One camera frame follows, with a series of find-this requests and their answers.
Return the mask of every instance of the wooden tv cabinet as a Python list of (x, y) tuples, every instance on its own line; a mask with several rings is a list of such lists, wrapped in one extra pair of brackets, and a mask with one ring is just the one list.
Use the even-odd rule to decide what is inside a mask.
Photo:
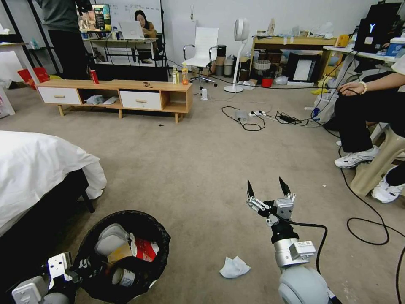
[[(37, 84), (37, 90), (44, 103), (58, 105), (61, 116), (64, 116), (62, 106), (69, 105), (118, 109), (119, 118), (123, 109), (170, 112), (178, 123), (193, 103), (191, 84), (170, 82), (112, 80), (94, 84), (92, 80), (55, 79)], [(111, 105), (87, 104), (85, 100), (93, 95), (116, 96), (118, 100)]]

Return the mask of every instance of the whiteboard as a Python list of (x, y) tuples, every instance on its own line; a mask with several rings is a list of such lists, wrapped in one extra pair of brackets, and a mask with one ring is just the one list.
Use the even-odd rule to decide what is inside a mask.
[(135, 21), (135, 11), (142, 10), (146, 19), (153, 23), (156, 31), (162, 34), (162, 16), (160, 0), (134, 0), (125, 2), (121, 0), (97, 0), (97, 4), (109, 4), (111, 26), (120, 28), (120, 21)]

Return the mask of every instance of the red can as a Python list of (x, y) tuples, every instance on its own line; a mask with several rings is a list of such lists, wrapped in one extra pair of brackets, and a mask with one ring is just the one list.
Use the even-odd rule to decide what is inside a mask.
[(91, 70), (91, 71), (90, 71), (90, 74), (91, 74), (91, 76), (92, 76), (92, 79), (93, 79), (94, 84), (99, 84), (99, 82), (98, 82), (98, 77), (97, 77), (97, 74), (96, 74), (96, 70)]

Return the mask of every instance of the bracelet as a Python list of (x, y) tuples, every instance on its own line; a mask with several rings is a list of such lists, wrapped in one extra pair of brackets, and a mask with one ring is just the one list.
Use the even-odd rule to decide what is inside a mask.
[(360, 95), (363, 95), (364, 93), (367, 92), (367, 84), (364, 81), (359, 82), (360, 84), (362, 84), (364, 86), (364, 91), (360, 93)]

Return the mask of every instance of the pedestal fan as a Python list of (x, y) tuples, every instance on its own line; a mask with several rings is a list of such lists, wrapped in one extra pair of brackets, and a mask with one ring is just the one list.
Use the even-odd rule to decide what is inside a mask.
[(235, 74), (233, 76), (233, 85), (226, 86), (225, 91), (231, 93), (239, 93), (243, 91), (243, 87), (236, 85), (236, 76), (238, 75), (240, 54), (243, 48), (248, 42), (249, 37), (249, 21), (246, 18), (239, 18), (235, 22), (235, 41), (242, 41), (242, 45), (239, 48), (238, 57), (236, 58)]

